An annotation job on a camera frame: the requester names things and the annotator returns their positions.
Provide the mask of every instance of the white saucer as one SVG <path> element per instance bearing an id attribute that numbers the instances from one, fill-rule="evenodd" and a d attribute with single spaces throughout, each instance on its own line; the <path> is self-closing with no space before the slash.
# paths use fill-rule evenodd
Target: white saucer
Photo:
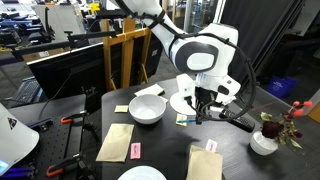
<path id="1" fill-rule="evenodd" d="M 153 167 L 137 166 L 126 171 L 118 180 L 166 180 L 166 178 Z"/>
<path id="2" fill-rule="evenodd" d="M 195 107 L 196 98 L 192 96 L 192 106 Z M 181 96 L 179 92 L 170 97 L 171 107 L 180 114 L 196 115 L 196 112 L 188 105 L 187 101 Z"/>

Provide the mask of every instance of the brown paper napkin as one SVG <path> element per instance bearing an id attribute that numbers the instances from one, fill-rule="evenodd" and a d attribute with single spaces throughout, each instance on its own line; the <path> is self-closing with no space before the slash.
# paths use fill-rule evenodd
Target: brown paper napkin
<path id="1" fill-rule="evenodd" d="M 191 146 L 187 180 L 221 180 L 222 156 Z"/>
<path id="2" fill-rule="evenodd" d="M 111 124 L 96 161 L 124 162 L 133 127 L 129 124 Z"/>

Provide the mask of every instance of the sticky note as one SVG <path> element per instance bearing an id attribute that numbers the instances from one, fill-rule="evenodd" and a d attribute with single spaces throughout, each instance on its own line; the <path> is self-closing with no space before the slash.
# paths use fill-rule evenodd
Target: sticky note
<path id="1" fill-rule="evenodd" d="M 128 105 L 117 105 L 114 112 L 128 112 Z"/>
<path id="2" fill-rule="evenodd" d="M 210 152 L 216 152 L 218 143 L 212 139 L 208 139 L 206 150 Z"/>
<path id="3" fill-rule="evenodd" d="M 141 156 L 141 143 L 132 143 L 130 159 L 140 159 L 140 156 Z"/>
<path id="4" fill-rule="evenodd" d="M 177 114 L 177 119 L 176 119 L 176 124 L 177 125 L 180 125 L 180 126 L 187 126 L 187 123 L 180 123 L 178 121 L 180 120 L 186 120 L 187 119 L 187 116 L 186 115 L 183 115 L 183 114 Z"/>

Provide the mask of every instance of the monitor screen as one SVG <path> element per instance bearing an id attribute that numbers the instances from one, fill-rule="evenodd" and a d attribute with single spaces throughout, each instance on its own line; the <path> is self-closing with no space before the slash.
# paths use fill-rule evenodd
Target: monitor screen
<path id="1" fill-rule="evenodd" d="M 28 62 L 27 65 L 48 99 L 86 94 L 87 101 L 90 98 L 99 104 L 101 96 L 106 93 L 102 43 Z"/>

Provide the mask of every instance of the desk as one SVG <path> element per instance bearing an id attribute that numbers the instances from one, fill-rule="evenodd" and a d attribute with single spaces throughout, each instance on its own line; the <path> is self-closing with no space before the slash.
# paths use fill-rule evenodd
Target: desk
<path id="1" fill-rule="evenodd" d="M 47 104 L 47 106 L 44 108 L 41 116 L 39 117 L 39 114 L 41 112 L 41 109 L 44 105 L 44 103 L 38 103 L 38 104 L 32 104 L 27 106 L 21 106 L 17 108 L 9 109 L 9 111 L 21 122 L 24 124 L 30 124 L 33 122 L 36 122 L 35 120 L 42 120 L 46 119 L 48 117 L 64 117 L 68 115 L 72 115 L 75 113 L 79 113 L 80 111 L 83 111 L 85 108 L 85 95 L 78 95 L 78 96 L 72 96 L 68 98 L 53 100 Z M 65 157 L 71 157 L 72 155 L 80 152 L 80 145 L 81 145 L 81 135 L 82 135 L 82 126 L 72 126 L 70 128 L 69 135 L 66 135 L 66 138 L 69 136 L 69 140 L 67 143 L 67 147 L 65 150 Z M 54 163 L 58 163 L 62 160 L 55 160 L 53 159 L 51 162 L 51 165 Z M 38 173 L 38 179 L 76 179 L 77 175 L 77 166 L 71 165 L 64 169 L 64 172 L 62 174 L 62 177 L 55 176 L 52 178 L 45 178 L 45 171 L 48 168 L 48 165 L 43 164 L 37 165 L 37 168 L 39 170 Z"/>
<path id="2" fill-rule="evenodd" d="M 165 89 L 164 98 L 170 99 L 178 91 L 176 80 L 158 82 Z M 129 104 L 135 97 L 134 92 L 152 84 L 133 86 L 127 89 L 111 91 L 102 97 L 102 137 L 108 133 L 111 123 L 134 124 L 132 142 L 141 142 L 141 159 L 130 160 L 127 155 L 125 163 L 103 162 L 102 179 L 117 179 L 128 169 L 149 165 L 164 174 L 168 180 L 185 179 L 188 170 L 190 145 L 205 147 L 208 139 L 218 143 L 217 151 L 223 156 L 223 174 L 225 179 L 233 180 L 273 180 L 273 179 L 317 179 L 320 177 L 318 149 L 309 151 L 305 157 L 298 156 L 286 146 L 269 156 L 256 154 L 249 146 L 252 133 L 247 133 L 227 122 L 203 122 L 202 125 L 188 124 L 187 127 L 175 125 L 176 112 L 167 103 L 167 109 L 162 119 L 156 124 L 145 126 L 134 121 L 129 113 L 114 113 L 116 105 Z M 238 106 L 230 104 L 236 111 Z M 317 130 L 311 130 L 318 137 Z M 306 132 L 306 143 L 313 145 L 317 140 L 310 139 L 310 132 Z"/>

